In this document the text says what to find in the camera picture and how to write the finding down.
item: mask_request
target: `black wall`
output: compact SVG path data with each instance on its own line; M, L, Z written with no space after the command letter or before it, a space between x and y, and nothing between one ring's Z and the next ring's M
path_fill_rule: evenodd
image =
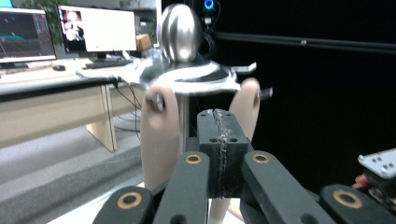
M279 13L285 17L293 13L290 8L277 7L274 3L268 5L265 1L244 1L251 7L241 7L234 1L220 3L221 14L216 31L226 33L272 35L262 28L264 24L268 25L268 21L263 21L265 13L267 16L270 12L273 15ZM299 3L307 5L310 1ZM394 8L389 1L385 3ZM311 12L315 7L320 9L319 5L309 6ZM337 19L342 22L342 30L338 34L348 30L348 26L357 30L354 27L356 18L351 17L350 20L347 14L352 4L340 2L338 7L337 10L345 11L344 18ZM381 5L372 7L372 10L381 14L382 8L386 7ZM281 22L281 30L304 34L305 29L310 35L318 30L321 36L305 37L326 38L318 22L322 16L320 13L305 15L301 26L298 22ZM377 24L381 32L370 38L394 44L396 31L385 31L381 24L389 22L383 20L384 16L381 16L371 21L370 28L374 29ZM365 22L361 21L359 26L364 26ZM329 33L329 38L334 36L334 32ZM357 160L360 154L396 147L396 54L373 49L363 52L353 48L321 49L254 43L248 39L215 38L215 41L217 55L214 61L226 65L257 62L257 70L246 77L257 78L262 89L274 88L273 98L262 102L252 144L255 149L277 156L304 187L319 192L330 184L350 185L362 170ZM227 93L199 97L194 98L191 105L197 111L214 107L227 109L232 97Z

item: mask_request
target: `monitor screen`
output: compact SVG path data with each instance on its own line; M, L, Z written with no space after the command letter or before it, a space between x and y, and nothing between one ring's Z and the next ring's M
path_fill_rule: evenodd
M56 59L44 10L0 7L0 66Z
M0 0L0 7L13 7L11 0Z
M66 52L136 50L132 11L58 6Z

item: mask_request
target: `table top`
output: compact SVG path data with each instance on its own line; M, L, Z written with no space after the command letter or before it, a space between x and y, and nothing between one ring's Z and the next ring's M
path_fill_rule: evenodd
M230 67L203 56L190 63L170 63L160 55L104 70L83 69L88 62L88 59L60 60L41 66L44 69L33 68L32 71L27 69L18 74L1 76L0 103L106 84L117 85L119 81L147 89L154 79L169 86L176 94L183 95L239 91L237 74L251 73L255 69L255 64ZM55 64L65 65L66 70L52 70Z
M60 60L39 63L11 75L0 78L0 103L29 97L74 91L106 84L117 84L115 77L85 78L76 75L76 68L84 66L89 60ZM57 72L55 64L65 65L66 70Z

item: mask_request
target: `desk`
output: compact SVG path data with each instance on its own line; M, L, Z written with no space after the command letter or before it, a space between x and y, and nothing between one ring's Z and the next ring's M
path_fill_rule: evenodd
M115 78L84 78L76 66L86 61L66 61L66 71L51 67L0 79L0 147L18 144L79 125L109 150L115 150L112 117L135 110L114 88ZM119 90L133 100L126 85ZM139 100L142 90L135 90Z

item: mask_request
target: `desk leg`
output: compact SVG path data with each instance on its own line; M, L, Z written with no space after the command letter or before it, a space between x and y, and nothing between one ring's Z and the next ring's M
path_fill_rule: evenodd
M95 123L87 124L87 129L108 150L115 151L117 149L117 142L110 102L110 89L108 86L102 86L102 102L103 119L96 121Z
M190 136L190 96L177 94L178 117L180 120L180 144L178 155L186 151L186 138Z

